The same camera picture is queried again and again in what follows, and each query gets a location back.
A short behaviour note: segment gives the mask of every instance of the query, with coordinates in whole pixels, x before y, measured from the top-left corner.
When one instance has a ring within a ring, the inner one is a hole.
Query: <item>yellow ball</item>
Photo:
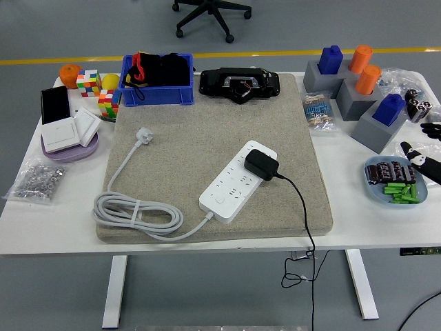
[[[107,74],[104,76],[101,85],[104,90],[116,90],[118,88],[119,76],[117,74]]]

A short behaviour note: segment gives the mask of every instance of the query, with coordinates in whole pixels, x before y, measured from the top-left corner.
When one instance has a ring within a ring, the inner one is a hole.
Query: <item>smartphone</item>
[[[41,91],[41,122],[52,123],[70,117],[68,88],[48,88]]]

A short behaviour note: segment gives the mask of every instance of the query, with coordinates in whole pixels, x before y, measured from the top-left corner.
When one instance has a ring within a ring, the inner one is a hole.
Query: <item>power outlet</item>
[[[260,177],[243,166],[245,157],[253,149],[277,159],[276,152],[257,141],[250,140],[199,197],[201,209],[205,212],[213,212],[214,217],[222,223],[228,224],[234,219],[262,182]]]

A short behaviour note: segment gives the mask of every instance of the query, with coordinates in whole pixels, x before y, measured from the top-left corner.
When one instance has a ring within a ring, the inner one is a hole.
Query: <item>office chair base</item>
[[[222,29],[225,31],[226,37],[225,41],[227,43],[232,43],[234,41],[234,37],[229,33],[229,28],[227,24],[225,23],[224,19],[222,18],[219,8],[223,9],[233,9],[233,10],[243,10],[244,11],[244,18],[245,19],[251,19],[252,17],[252,8],[249,6],[239,5],[236,3],[230,3],[228,1],[222,1],[222,0],[175,0],[174,4],[172,6],[173,11],[178,12],[179,11],[179,4],[178,2],[184,3],[184,4],[192,4],[195,6],[198,6],[197,9],[195,9],[193,12],[191,12],[189,15],[187,15],[182,21],[180,21],[176,25],[176,36],[178,38],[184,37],[184,32],[181,30],[181,28],[192,21],[193,19],[197,18],[199,15],[203,14],[204,12],[207,12],[210,15],[214,15],[216,17],[216,20],[219,22],[220,26],[222,26]]]

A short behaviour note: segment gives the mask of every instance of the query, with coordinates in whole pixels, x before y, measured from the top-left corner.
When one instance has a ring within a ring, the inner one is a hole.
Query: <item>purple round base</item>
[[[66,148],[64,150],[58,150],[53,153],[46,152],[43,143],[43,137],[41,137],[41,149],[43,154],[51,160],[58,162],[73,162],[84,159],[91,155],[98,148],[98,133],[94,135],[87,147],[81,145]]]

